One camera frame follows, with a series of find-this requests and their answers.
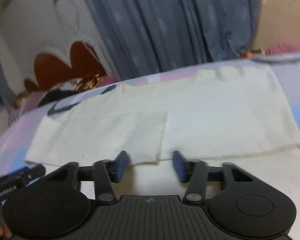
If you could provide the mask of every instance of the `black gripper base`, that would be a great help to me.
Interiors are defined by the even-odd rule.
[[[242,240],[216,227],[200,206],[178,196],[122,196],[97,208],[89,222],[60,240]],[[280,236],[276,240],[289,240]]]

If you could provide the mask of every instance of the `white towel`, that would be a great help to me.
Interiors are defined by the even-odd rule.
[[[113,160],[121,150],[131,164],[156,163],[166,124],[165,113],[119,114],[68,119],[44,117],[31,143],[26,160],[62,166],[75,161],[89,166]]]
[[[64,133],[68,135],[63,137],[66,142],[76,134],[75,127],[82,120],[86,121],[80,124],[81,131],[89,133],[89,129],[95,127],[90,123],[97,123],[96,117],[107,120],[113,115],[144,115],[153,112],[168,114],[160,160],[170,159],[174,150],[181,151],[189,159],[207,159],[266,154],[287,146],[300,147],[300,132],[290,106],[267,65],[258,68],[223,66],[217,70],[200,70],[194,77],[141,87],[121,84],[109,93],[82,102],[59,121]],[[151,123],[148,124],[149,127],[143,131],[152,130]],[[142,135],[134,134],[134,147],[143,149],[143,142],[138,140],[138,136]],[[89,144],[91,149],[98,147],[97,142],[88,137],[84,143]],[[107,142],[118,146],[117,141],[120,138],[113,136]],[[52,144],[50,152],[55,155],[53,159],[50,155],[39,159],[43,163],[60,165],[69,160],[66,156],[72,156],[72,160],[76,161],[84,156],[84,152],[78,152],[80,147],[64,150],[64,142],[58,140]],[[153,157],[148,157],[147,161],[155,162],[158,152],[152,151],[151,142],[148,145],[148,152]],[[31,153],[36,151],[34,148],[33,143],[26,157],[29,161],[38,160],[35,157],[38,152]],[[138,153],[129,152],[125,148],[119,150],[127,150],[132,159],[137,158]],[[113,156],[111,152],[104,153],[106,159]],[[85,163],[91,165],[101,156],[89,157],[90,160],[85,158]]]

